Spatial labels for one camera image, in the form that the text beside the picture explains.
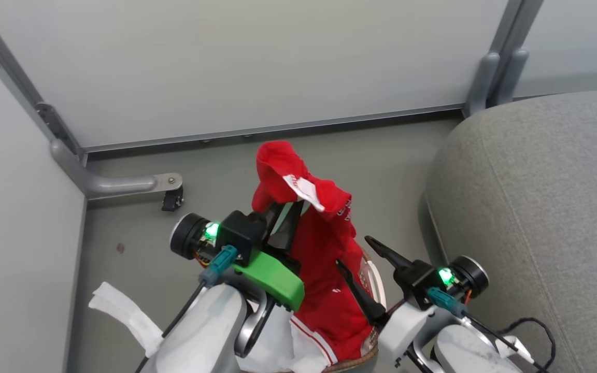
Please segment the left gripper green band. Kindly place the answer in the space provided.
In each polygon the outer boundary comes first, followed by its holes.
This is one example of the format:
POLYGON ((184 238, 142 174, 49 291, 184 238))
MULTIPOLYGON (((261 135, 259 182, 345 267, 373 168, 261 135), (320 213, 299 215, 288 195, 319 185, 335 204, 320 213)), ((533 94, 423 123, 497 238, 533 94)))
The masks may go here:
POLYGON ((291 248, 304 204, 270 203, 261 213, 235 210, 221 222, 187 214, 173 227, 169 247, 201 263, 201 285, 216 285, 231 269, 251 281, 263 295, 296 311, 305 297, 305 285, 299 276, 301 265, 291 257, 291 248))

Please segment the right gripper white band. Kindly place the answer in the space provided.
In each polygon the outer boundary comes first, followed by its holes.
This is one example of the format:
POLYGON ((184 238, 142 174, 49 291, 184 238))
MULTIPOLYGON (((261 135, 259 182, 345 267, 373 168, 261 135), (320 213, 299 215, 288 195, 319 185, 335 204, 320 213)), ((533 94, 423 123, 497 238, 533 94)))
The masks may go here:
POLYGON ((372 236, 364 239, 379 257, 393 266, 393 277, 403 291, 403 299, 387 311, 357 282, 344 262, 335 259, 363 316, 372 327, 378 328, 379 361, 400 366, 403 359, 408 359, 414 366, 441 366, 423 352, 424 347, 450 326, 474 330, 461 311, 451 309, 463 308, 466 299, 474 299, 487 290, 488 274, 467 256, 435 267, 420 260, 411 262, 372 236))

